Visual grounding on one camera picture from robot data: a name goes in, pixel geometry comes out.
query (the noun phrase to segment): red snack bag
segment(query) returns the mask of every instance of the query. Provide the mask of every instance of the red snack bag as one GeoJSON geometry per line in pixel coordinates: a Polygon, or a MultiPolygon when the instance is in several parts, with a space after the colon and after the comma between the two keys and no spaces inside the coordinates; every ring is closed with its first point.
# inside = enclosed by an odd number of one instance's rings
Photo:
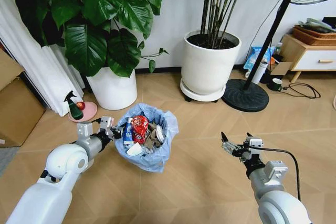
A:
{"type": "Polygon", "coordinates": [[[148,128],[148,119],[143,115],[136,115],[131,126],[133,129],[133,140],[139,144],[144,144],[146,142],[145,133],[148,128]]]}

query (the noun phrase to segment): wicker basket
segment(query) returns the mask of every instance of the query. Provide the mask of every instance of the wicker basket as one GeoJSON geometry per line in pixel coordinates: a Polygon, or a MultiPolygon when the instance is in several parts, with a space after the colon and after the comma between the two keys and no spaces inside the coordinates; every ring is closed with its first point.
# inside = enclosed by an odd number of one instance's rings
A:
{"type": "Polygon", "coordinates": [[[327,34],[322,34],[318,33],[317,31],[305,29],[301,26],[295,25],[295,28],[299,29],[300,31],[309,34],[315,38],[321,38],[321,39],[336,39],[336,33],[327,33],[327,34]]]}
{"type": "Polygon", "coordinates": [[[336,46],[336,39],[321,39],[315,38],[309,34],[306,34],[298,28],[293,28],[293,36],[303,43],[312,46],[336,46]]]}

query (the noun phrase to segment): blue package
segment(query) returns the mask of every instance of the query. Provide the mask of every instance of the blue package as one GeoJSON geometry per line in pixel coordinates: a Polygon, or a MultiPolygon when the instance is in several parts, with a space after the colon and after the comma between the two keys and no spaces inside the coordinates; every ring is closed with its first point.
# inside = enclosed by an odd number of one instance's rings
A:
{"type": "Polygon", "coordinates": [[[124,140],[124,145],[132,144],[132,126],[131,126],[132,118],[128,118],[126,127],[122,132],[122,139],[124,140]]]}
{"type": "Polygon", "coordinates": [[[177,119],[170,111],[162,111],[153,106],[139,103],[132,107],[118,122],[118,126],[126,123],[128,118],[136,115],[144,115],[149,122],[155,122],[160,125],[165,135],[163,144],[157,148],[154,153],[148,155],[130,156],[127,154],[127,148],[123,144],[123,139],[114,140],[114,144],[119,154],[132,164],[148,172],[162,173],[163,167],[170,156],[172,141],[179,132],[177,119]]]}
{"type": "MultiPolygon", "coordinates": [[[[270,47],[270,49],[268,48],[262,60],[268,63],[270,55],[273,55],[274,50],[275,50],[275,47],[270,47]]],[[[249,71],[252,70],[260,51],[261,51],[261,47],[252,47],[251,54],[249,55],[249,57],[247,58],[247,61],[245,62],[244,69],[247,69],[249,71]]]]}

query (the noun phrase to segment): soil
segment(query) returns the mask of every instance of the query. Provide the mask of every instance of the soil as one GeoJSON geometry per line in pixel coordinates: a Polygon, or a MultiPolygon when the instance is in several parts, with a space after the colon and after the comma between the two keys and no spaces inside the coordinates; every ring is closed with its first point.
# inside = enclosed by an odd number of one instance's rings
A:
{"type": "Polygon", "coordinates": [[[196,34],[187,38],[187,41],[190,42],[191,44],[207,49],[229,49],[236,46],[234,43],[224,38],[221,45],[218,47],[220,40],[221,38],[218,39],[216,46],[212,48],[211,46],[208,45],[208,34],[196,34]]]}

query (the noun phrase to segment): white curtain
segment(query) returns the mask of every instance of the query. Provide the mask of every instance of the white curtain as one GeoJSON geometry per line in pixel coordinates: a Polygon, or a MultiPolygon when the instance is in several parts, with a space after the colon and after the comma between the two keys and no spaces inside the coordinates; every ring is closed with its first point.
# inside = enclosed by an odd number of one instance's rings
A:
{"type": "Polygon", "coordinates": [[[73,90],[82,101],[84,87],[80,74],[68,66],[63,52],[56,45],[42,47],[23,24],[15,0],[0,0],[0,38],[11,55],[21,64],[50,108],[60,116],[68,113],[64,102],[73,90]]]}

